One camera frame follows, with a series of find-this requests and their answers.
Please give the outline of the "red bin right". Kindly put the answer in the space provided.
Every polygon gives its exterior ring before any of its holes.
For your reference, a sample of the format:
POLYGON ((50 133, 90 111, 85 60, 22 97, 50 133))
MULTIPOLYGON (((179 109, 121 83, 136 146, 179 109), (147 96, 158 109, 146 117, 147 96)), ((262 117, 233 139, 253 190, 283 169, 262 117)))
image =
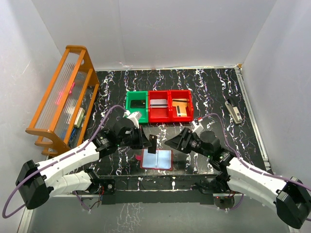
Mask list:
POLYGON ((192 95, 189 90, 169 91, 170 122, 191 122, 193 121, 192 95))

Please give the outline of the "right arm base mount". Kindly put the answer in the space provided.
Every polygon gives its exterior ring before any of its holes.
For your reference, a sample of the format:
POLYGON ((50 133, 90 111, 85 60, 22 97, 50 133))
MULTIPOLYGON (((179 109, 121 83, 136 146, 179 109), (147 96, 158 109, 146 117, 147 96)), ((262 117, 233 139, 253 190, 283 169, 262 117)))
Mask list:
POLYGON ((234 210, 242 204, 244 194, 241 194, 240 199, 236 201, 236 191, 233 191, 222 181, 217 179, 200 180, 194 184, 202 194, 211 194, 213 196, 214 205, 218 209, 225 211, 234 210))

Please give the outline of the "grey striped card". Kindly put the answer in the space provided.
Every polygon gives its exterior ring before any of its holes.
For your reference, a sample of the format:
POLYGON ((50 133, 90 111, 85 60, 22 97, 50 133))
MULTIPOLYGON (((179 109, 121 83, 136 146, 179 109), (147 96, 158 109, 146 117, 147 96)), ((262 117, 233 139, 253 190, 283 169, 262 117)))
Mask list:
POLYGON ((166 99, 151 99, 150 108, 167 108, 168 102, 166 99))

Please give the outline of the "green plastic bin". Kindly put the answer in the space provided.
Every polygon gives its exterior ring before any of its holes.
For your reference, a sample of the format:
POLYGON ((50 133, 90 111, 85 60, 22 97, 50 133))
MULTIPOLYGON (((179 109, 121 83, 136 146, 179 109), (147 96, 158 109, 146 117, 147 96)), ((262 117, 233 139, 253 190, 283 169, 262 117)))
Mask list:
POLYGON ((127 91, 126 110, 140 112, 139 123, 148 123, 148 91, 127 91))

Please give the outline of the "red bin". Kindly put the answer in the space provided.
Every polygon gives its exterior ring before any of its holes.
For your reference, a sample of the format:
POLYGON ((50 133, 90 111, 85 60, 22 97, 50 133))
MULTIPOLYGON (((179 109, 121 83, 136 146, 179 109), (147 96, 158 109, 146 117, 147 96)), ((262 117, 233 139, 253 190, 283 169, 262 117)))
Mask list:
POLYGON ((169 92, 148 91, 148 114, 149 123, 165 123, 169 122, 169 92))
POLYGON ((193 121, 192 95, 189 90, 169 91, 170 122, 191 122, 193 121))

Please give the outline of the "black credit card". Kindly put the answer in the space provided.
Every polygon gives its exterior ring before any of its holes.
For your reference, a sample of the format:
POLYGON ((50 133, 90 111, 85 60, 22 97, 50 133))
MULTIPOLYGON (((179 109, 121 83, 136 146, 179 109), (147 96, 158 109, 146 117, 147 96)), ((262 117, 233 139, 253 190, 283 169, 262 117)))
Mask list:
POLYGON ((131 100, 130 108, 145 109, 146 108, 146 101, 145 100, 131 100))
POLYGON ((157 136, 150 134, 149 135, 149 141, 151 143, 151 146, 148 148, 148 153, 156 154, 157 136))

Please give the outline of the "red leather card holder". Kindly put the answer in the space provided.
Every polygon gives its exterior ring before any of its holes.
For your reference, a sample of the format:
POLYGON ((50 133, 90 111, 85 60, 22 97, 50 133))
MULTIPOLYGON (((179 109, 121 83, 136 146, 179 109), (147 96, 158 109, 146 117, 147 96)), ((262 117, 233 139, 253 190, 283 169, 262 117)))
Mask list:
POLYGON ((171 150, 156 150, 149 153, 147 149, 135 155, 140 162, 140 168, 153 170, 173 170, 173 152, 171 150))

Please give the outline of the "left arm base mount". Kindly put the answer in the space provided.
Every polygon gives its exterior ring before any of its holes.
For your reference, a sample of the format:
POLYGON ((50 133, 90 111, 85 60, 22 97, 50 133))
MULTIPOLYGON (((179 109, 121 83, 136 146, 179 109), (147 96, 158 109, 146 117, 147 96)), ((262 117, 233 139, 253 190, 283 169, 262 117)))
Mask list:
POLYGON ((82 197, 78 194, 77 191, 73 191, 73 194, 78 199, 80 205, 82 208, 86 211, 91 212, 91 210, 97 205, 102 202, 104 195, 113 195, 115 193, 115 181, 112 179, 97 179, 95 183, 92 183, 86 190, 84 190, 85 193, 90 194, 98 194, 99 198, 96 202, 94 202, 91 206, 86 205, 82 197))

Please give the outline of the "black grey stapler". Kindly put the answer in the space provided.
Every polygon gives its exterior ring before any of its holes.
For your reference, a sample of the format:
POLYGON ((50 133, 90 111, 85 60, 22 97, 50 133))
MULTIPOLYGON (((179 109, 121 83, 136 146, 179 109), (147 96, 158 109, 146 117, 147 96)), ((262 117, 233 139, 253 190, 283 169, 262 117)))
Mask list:
POLYGON ((233 98, 228 98, 225 101, 225 106, 227 110, 229 111, 230 115, 232 116, 235 124, 242 123, 242 116, 238 110, 238 106, 233 98))

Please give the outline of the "orange wooden rack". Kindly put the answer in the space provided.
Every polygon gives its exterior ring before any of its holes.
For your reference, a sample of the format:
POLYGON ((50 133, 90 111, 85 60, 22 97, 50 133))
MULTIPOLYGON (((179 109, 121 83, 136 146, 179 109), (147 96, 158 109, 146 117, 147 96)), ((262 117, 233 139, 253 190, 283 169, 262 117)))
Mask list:
POLYGON ((82 144, 100 83, 87 48, 66 46, 48 88, 26 129, 37 136, 42 154, 58 156, 82 144), (85 114, 79 128, 74 122, 79 108, 85 114))

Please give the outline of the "orange patterned credit card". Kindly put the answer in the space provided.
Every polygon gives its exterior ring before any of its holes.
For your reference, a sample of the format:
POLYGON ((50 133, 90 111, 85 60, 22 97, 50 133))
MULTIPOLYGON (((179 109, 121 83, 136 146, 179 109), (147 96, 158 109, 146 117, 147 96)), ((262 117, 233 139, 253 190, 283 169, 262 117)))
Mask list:
POLYGON ((178 117, 186 117, 187 116, 187 106, 184 104, 178 104, 175 106, 176 114, 178 117))

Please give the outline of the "beige box in rack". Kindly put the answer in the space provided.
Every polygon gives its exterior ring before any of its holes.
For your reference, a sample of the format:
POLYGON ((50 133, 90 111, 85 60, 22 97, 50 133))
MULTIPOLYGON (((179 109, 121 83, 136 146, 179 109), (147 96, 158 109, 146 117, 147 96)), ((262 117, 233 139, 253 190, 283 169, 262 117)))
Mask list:
POLYGON ((74 122, 74 127, 75 128, 79 128, 81 126, 84 114, 85 114, 84 108, 80 107, 79 111, 78 111, 78 114, 76 116, 75 122, 74 122))

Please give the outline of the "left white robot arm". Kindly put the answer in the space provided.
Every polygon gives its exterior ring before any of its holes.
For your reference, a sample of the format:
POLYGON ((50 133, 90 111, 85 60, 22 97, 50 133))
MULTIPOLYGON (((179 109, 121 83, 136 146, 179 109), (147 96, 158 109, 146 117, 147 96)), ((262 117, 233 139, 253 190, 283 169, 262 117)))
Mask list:
POLYGON ((17 189, 29 210, 38 208, 50 197, 72 191, 97 191, 107 186, 96 173, 73 171, 85 164, 113 154, 120 147, 140 150, 152 144, 139 124, 140 112, 126 112, 112 128, 102 129, 83 144, 43 162, 25 162, 16 180, 17 189))

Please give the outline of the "red bin left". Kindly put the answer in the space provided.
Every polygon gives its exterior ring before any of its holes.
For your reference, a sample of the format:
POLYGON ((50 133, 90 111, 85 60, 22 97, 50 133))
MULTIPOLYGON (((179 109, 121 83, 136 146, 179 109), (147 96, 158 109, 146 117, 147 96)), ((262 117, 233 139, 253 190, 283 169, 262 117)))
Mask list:
POLYGON ((148 114, 149 123, 165 123, 169 122, 169 92, 148 91, 148 114))

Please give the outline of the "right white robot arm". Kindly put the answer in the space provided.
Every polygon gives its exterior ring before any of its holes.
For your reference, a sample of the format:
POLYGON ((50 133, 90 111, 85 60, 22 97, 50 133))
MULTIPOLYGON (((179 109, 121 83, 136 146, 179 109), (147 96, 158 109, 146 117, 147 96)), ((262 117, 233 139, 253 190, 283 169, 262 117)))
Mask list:
POLYGON ((219 172, 216 179, 223 190, 239 192, 261 202, 292 228, 300 229, 311 213, 311 196, 299 179, 275 177, 245 162, 223 147, 213 131, 202 130, 200 124, 195 130, 185 127, 165 145, 185 154, 195 152, 206 156, 219 172))

